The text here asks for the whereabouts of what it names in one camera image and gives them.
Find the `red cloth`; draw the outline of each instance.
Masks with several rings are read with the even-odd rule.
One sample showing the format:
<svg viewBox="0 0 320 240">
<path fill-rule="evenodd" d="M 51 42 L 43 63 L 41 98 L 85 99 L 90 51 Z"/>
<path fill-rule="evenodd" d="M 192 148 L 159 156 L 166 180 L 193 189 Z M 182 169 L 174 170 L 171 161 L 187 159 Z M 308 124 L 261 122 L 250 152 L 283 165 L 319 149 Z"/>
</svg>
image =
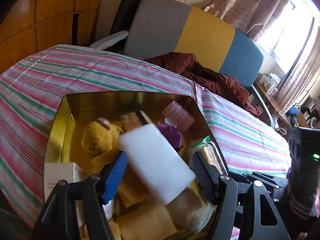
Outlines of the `red cloth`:
<svg viewBox="0 0 320 240">
<path fill-rule="evenodd" d="M 193 80 L 212 93 L 246 109 L 255 117 L 262 114 L 261 107 L 248 102 L 250 94 L 238 80 L 227 74 L 219 74 L 211 69 L 202 67 L 193 53 L 169 52 L 158 57 L 147 58 L 144 61 Z"/>
</svg>

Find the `wooden desk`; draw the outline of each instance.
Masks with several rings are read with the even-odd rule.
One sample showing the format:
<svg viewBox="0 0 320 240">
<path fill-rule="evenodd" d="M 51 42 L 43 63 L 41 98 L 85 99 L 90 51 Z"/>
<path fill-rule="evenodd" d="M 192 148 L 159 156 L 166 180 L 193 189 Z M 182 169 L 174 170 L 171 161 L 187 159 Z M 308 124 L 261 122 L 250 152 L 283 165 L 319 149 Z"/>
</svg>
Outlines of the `wooden desk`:
<svg viewBox="0 0 320 240">
<path fill-rule="evenodd" d="M 284 115 L 280 114 L 280 105 L 278 102 L 271 96 L 266 95 L 267 90 L 263 85 L 261 85 L 259 82 L 254 82 L 255 88 L 260 93 L 261 97 L 266 101 L 266 104 L 270 107 L 270 112 L 272 114 L 276 114 L 282 122 L 284 122 L 287 126 L 291 126 L 287 120 L 287 118 Z"/>
<path fill-rule="evenodd" d="M 306 127 L 306 128 L 310 128 L 309 124 L 307 123 L 307 120 L 304 118 L 303 114 L 301 113 L 301 111 L 298 114 L 298 122 L 299 122 L 299 127 Z"/>
</svg>

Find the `striped bedsheet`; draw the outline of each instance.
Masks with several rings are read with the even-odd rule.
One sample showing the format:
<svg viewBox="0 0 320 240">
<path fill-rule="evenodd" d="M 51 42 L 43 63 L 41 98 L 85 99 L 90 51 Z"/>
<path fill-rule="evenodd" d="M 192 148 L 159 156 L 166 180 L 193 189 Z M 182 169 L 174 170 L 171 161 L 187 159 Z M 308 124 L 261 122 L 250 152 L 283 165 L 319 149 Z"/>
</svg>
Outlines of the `striped bedsheet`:
<svg viewBox="0 0 320 240">
<path fill-rule="evenodd" d="M 31 227 L 43 206 L 44 153 L 62 97 L 93 91 L 153 91 L 191 96 L 231 171 L 285 177 L 287 142 L 233 103 L 180 75 L 119 54 L 57 45 L 26 57 L 0 76 L 0 184 Z M 237 238 L 234 230 L 232 237 Z"/>
</svg>

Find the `stuffed toy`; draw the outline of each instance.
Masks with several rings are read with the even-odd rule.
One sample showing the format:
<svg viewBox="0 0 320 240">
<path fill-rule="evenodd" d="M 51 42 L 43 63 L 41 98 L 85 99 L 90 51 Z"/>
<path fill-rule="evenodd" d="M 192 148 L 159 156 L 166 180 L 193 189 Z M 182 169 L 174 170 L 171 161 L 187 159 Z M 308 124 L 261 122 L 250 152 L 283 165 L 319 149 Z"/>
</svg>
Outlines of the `stuffed toy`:
<svg viewBox="0 0 320 240">
<path fill-rule="evenodd" d="M 89 155 L 95 157 L 117 148 L 117 140 L 122 133 L 119 126 L 110 124 L 105 118 L 99 118 L 86 127 L 81 145 Z"/>
</svg>

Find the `beige curtain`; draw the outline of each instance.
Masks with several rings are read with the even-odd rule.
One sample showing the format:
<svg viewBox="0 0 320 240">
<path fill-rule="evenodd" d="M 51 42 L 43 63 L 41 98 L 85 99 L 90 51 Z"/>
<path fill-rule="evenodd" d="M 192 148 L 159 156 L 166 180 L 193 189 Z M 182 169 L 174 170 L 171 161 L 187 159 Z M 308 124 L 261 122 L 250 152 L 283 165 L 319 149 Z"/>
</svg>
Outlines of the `beige curtain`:
<svg viewBox="0 0 320 240">
<path fill-rule="evenodd" d="M 280 16 L 289 0 L 213 0 L 205 11 L 257 41 Z"/>
<path fill-rule="evenodd" d="M 275 96 L 285 114 L 299 103 L 315 84 L 320 75 L 320 27 L 315 23 L 309 41 L 288 79 Z"/>
</svg>

